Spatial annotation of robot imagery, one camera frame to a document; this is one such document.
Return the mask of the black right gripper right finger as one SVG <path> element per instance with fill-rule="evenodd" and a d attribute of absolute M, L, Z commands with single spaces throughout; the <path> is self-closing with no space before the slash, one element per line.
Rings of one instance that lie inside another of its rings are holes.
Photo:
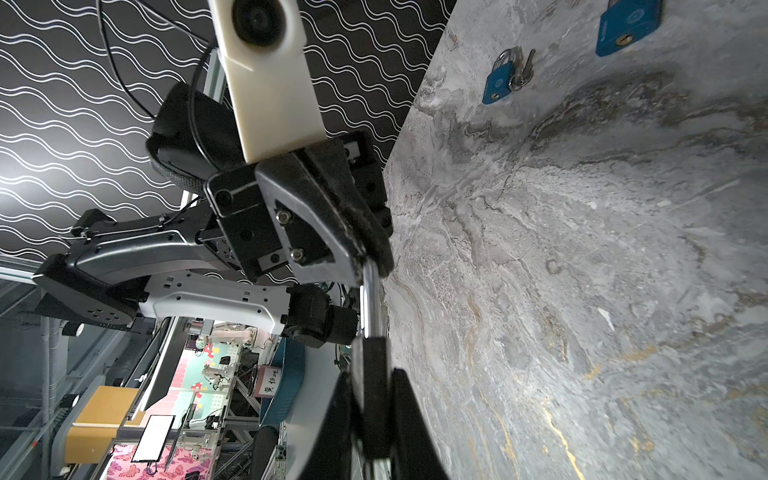
<path fill-rule="evenodd" d="M 394 369 L 391 377 L 393 479 L 448 479 L 405 370 Z"/>

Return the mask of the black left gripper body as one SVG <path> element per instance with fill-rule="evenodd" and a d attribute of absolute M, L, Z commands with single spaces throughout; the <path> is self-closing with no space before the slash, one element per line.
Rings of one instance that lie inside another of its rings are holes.
<path fill-rule="evenodd" d="M 393 270 L 392 216 L 372 138 L 354 131 L 219 172 L 205 184 L 239 270 L 285 265 L 301 283 L 363 284 Z"/>

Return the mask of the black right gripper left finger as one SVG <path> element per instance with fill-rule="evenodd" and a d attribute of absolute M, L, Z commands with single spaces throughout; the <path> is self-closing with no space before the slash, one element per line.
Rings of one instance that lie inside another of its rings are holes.
<path fill-rule="evenodd" d="M 350 375 L 341 372 L 300 480 L 350 480 L 356 405 Z"/>

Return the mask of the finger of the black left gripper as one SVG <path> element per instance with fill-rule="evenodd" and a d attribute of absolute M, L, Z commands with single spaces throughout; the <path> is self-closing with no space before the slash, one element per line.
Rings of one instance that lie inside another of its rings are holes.
<path fill-rule="evenodd" d="M 374 260 L 380 276 L 393 270 L 389 235 L 358 191 L 343 142 L 325 140 L 260 161 L 255 180 L 301 283 L 361 285 L 363 265 Z"/>

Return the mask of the blue padlock with key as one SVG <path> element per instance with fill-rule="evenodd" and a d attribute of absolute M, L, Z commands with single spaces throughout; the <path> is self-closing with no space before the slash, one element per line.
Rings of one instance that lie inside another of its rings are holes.
<path fill-rule="evenodd" d="M 521 90 L 534 76 L 535 49 L 527 56 L 521 46 L 503 50 L 496 58 L 484 86 L 482 103 L 491 105 Z"/>

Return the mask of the black padlock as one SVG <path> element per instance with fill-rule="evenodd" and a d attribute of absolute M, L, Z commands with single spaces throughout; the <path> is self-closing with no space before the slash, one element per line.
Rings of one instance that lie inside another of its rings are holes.
<path fill-rule="evenodd" d="M 353 342 L 353 385 L 360 411 L 359 438 L 365 458 L 387 459 L 391 443 L 391 362 L 382 314 L 381 277 L 377 263 L 367 259 L 360 287 L 362 335 Z"/>

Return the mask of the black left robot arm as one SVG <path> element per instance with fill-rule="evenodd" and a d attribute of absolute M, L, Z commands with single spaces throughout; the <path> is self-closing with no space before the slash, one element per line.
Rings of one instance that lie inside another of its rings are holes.
<path fill-rule="evenodd" d="M 98 209 L 72 227 L 73 243 L 34 274 L 36 313 L 75 324 L 131 330 L 139 318 L 237 321 L 317 348 L 347 345 L 356 313 L 335 306 L 317 280 L 261 294 L 204 282 L 206 271 L 248 280 L 284 266 L 334 265 L 318 231 L 287 205 L 268 205 L 256 169 L 238 152 L 234 114 L 186 83 L 163 102 L 146 147 L 155 169 L 201 198 L 174 214 L 119 222 Z"/>

